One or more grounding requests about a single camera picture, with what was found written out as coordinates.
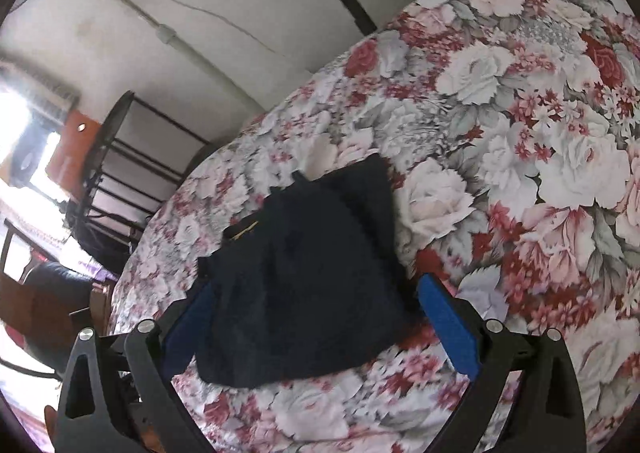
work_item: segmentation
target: bed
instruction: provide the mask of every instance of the bed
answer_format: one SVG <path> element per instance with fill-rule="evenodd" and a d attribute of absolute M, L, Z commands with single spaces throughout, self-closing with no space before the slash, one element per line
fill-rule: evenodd
<path fill-rule="evenodd" d="M 407 277 L 438 277 L 512 331 L 558 328 L 597 451 L 640 392 L 639 57 L 625 0 L 415 1 L 191 174 L 127 263 L 111 330 L 183 298 L 196 258 L 296 169 L 379 152 Z M 230 453 L 422 452 L 468 385 L 426 322 L 335 375 L 230 389 L 192 363 L 173 382 Z"/>

